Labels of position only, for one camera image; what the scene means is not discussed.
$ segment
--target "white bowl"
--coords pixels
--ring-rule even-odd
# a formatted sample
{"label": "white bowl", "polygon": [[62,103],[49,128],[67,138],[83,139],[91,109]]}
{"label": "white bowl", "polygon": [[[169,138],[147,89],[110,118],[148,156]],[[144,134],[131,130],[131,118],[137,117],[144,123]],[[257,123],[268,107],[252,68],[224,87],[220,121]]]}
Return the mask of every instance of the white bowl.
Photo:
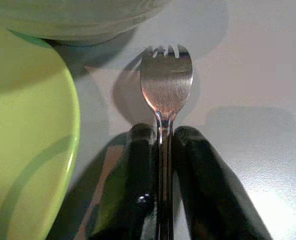
{"label": "white bowl", "polygon": [[0,24],[68,44],[98,44],[153,17],[170,1],[0,0]]}

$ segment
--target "lime green plate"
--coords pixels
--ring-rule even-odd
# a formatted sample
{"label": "lime green plate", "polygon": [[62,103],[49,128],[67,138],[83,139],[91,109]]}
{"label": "lime green plate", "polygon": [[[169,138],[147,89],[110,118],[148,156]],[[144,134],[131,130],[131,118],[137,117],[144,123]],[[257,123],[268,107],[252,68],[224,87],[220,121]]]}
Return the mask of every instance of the lime green plate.
{"label": "lime green plate", "polygon": [[72,77],[43,40],[0,27],[0,240],[43,240],[79,141]]}

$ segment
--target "fork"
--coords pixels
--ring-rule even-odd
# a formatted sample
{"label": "fork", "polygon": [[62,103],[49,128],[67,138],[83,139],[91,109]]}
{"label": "fork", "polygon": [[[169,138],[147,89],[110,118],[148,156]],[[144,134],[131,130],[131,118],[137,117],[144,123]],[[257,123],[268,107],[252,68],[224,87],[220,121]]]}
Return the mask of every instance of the fork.
{"label": "fork", "polygon": [[173,122],[186,103],[193,83],[190,54],[182,45],[178,45],[178,52],[179,57],[176,58],[173,47],[169,46],[165,55],[165,49],[160,46],[154,57],[150,46],[143,53],[140,67],[141,91],[157,120],[157,240],[174,239]]}

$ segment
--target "bowl base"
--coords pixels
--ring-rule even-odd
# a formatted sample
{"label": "bowl base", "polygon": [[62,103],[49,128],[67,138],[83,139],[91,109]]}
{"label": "bowl base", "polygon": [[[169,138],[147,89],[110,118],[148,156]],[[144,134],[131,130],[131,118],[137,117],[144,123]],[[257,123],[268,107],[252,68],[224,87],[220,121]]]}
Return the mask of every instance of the bowl base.
{"label": "bowl base", "polygon": [[117,37],[120,33],[105,33],[105,34],[98,34],[94,35],[93,37],[87,40],[55,40],[56,43],[60,45],[66,46],[77,46],[77,47],[85,47],[85,46],[92,46],[104,43],[109,41],[115,37]]}

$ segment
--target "table surface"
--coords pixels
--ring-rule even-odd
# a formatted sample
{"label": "table surface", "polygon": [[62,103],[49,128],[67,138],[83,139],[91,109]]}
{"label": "table surface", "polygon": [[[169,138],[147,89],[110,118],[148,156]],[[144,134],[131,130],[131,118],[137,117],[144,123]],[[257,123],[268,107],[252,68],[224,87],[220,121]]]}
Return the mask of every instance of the table surface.
{"label": "table surface", "polygon": [[[175,0],[111,41],[55,46],[81,109],[69,191],[109,140],[154,123],[140,92],[139,55],[177,44],[191,53],[194,82],[175,126],[208,138],[275,240],[296,240],[296,0]],[[182,204],[175,224],[175,239],[189,239]]]}

